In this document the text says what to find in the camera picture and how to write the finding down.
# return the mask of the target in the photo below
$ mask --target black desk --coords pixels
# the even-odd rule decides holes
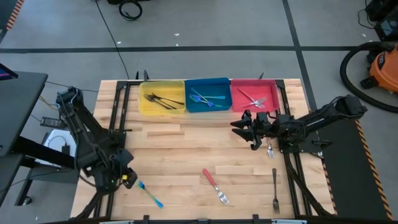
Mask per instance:
[[[0,205],[8,192],[19,166],[31,168],[28,179],[18,196],[16,205],[22,205],[32,183],[30,176],[37,174],[33,168],[45,169],[34,158],[43,159],[62,167],[73,169],[73,157],[49,149],[29,139],[20,137],[36,101],[44,88],[48,75],[16,72],[19,78],[0,81]]]

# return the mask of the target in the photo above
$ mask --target fork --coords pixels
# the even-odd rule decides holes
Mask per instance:
[[[217,195],[218,198],[224,203],[224,204],[229,204],[229,200],[226,198],[225,194],[223,192],[221,192],[217,185],[216,182],[213,180],[213,178],[211,177],[210,173],[207,171],[207,169],[203,169],[203,173],[205,174],[205,176],[207,177],[207,179],[210,181],[210,183],[212,184],[212,186],[214,187],[214,189],[216,189],[217,191]]]
[[[279,214],[279,202],[278,199],[276,198],[276,169],[272,169],[272,176],[274,177],[274,191],[275,191],[275,198],[272,201],[272,205],[274,206],[274,212],[275,214]]]

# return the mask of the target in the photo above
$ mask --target computer monitor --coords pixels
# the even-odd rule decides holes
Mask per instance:
[[[0,81],[18,78],[18,75],[0,63]]]

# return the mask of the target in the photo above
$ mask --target wooden tabletop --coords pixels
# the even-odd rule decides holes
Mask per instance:
[[[296,118],[307,114],[300,80],[284,81],[292,114]],[[109,126],[116,82],[104,80],[99,88],[94,116],[104,128]],[[276,140],[272,140],[274,159],[268,156],[266,143],[257,151],[250,150],[250,143],[231,131],[230,122],[242,115],[232,111],[141,115],[138,88],[131,87],[129,95],[125,128],[132,132],[127,133],[126,148],[134,156],[130,166],[164,208],[157,207],[137,185],[132,189],[121,187],[114,194],[112,219],[142,220],[144,215],[149,215],[151,220],[250,219],[253,214],[260,218],[294,217],[284,158]],[[321,160],[309,154],[302,154],[301,160],[307,187],[326,210],[334,213]],[[219,201],[203,175],[204,168],[228,197],[229,205]],[[272,168],[277,169],[280,215],[272,208]],[[300,211],[304,214],[301,192],[297,186],[296,189]],[[79,180],[71,217],[83,210],[94,192],[94,188]]]

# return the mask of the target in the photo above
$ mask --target orange vacuum cleaner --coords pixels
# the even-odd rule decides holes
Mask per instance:
[[[365,102],[393,113],[398,113],[398,107],[387,105],[374,98],[371,98],[361,90],[357,89],[347,77],[347,64],[359,51],[368,50],[367,60],[370,77],[361,81],[364,89],[379,86],[389,91],[398,93],[398,45],[390,45],[384,42],[369,42],[361,44],[350,51],[340,65],[340,77],[349,91],[364,100]]]

